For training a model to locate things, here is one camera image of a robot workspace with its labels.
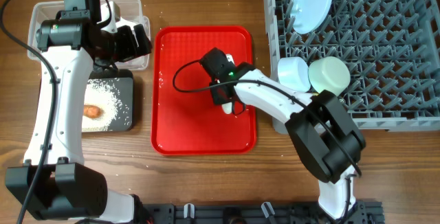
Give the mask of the small light blue bowl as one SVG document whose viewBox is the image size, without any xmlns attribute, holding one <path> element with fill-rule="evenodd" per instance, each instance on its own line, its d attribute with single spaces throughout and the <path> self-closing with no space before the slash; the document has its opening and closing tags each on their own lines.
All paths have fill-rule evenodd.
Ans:
<svg viewBox="0 0 440 224">
<path fill-rule="evenodd" d="M 282 58 L 277 67 L 278 80 L 290 89 L 308 92 L 311 88 L 309 67 L 300 57 Z"/>
</svg>

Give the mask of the orange carrot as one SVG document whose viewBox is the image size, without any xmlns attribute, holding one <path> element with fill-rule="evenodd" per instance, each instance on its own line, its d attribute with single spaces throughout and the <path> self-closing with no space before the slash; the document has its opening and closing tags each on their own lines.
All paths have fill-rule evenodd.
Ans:
<svg viewBox="0 0 440 224">
<path fill-rule="evenodd" d="M 90 119 L 99 118 L 102 115 L 102 111 L 99 107 L 94 105 L 85 105 L 83 108 L 83 115 Z"/>
</svg>

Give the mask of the green bowl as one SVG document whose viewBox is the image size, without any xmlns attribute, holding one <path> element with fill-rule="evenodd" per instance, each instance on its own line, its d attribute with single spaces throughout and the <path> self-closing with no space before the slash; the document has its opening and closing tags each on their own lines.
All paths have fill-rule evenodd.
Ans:
<svg viewBox="0 0 440 224">
<path fill-rule="evenodd" d="M 321 58 L 309 66 L 309 81 L 318 93 L 327 90 L 339 96 L 349 86 L 350 80 L 349 69 L 339 58 Z"/>
</svg>

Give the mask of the large light blue plate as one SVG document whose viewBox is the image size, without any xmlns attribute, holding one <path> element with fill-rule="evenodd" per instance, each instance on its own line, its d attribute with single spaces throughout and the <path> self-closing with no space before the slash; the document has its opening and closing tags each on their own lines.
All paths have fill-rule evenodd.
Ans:
<svg viewBox="0 0 440 224">
<path fill-rule="evenodd" d="M 317 29 L 326 19 L 332 0 L 292 0 L 293 7 L 288 11 L 294 18 L 293 29 L 299 34 L 307 34 Z"/>
</svg>

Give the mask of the white plastic spoon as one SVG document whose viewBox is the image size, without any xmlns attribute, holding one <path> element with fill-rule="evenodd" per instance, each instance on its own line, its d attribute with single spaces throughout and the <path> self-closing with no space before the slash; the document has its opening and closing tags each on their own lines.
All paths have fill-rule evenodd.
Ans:
<svg viewBox="0 0 440 224">
<path fill-rule="evenodd" d="M 231 102 L 222 104 L 221 107 L 222 107 L 223 112 L 225 114 L 231 114 L 232 113 L 232 103 Z"/>
</svg>

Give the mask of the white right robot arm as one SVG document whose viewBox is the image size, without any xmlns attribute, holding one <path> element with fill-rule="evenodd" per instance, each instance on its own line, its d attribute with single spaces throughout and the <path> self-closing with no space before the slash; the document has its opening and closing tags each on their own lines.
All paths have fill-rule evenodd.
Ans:
<svg viewBox="0 0 440 224">
<path fill-rule="evenodd" d="M 256 107 L 282 122 L 304 167 L 318 180 L 318 205 L 333 221 L 344 223 L 355 206 L 353 178 L 365 139 L 338 97 L 289 89 L 254 65 L 236 65 L 214 47 L 198 59 L 210 78 L 205 88 L 216 105 Z"/>
</svg>

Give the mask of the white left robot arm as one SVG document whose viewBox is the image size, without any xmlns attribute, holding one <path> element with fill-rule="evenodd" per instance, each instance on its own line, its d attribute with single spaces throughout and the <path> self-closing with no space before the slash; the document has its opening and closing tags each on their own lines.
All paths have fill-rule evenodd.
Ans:
<svg viewBox="0 0 440 224">
<path fill-rule="evenodd" d="M 77 223 L 152 223 L 134 194 L 108 189 L 105 176 L 84 165 L 82 120 L 85 91 L 95 67 L 113 70 L 151 53 L 142 25 L 101 16 L 108 0 L 64 0 L 54 19 L 41 23 L 31 52 L 42 64 L 36 123 L 23 164 L 6 170 L 5 184 L 21 203 L 17 217 Z"/>
</svg>

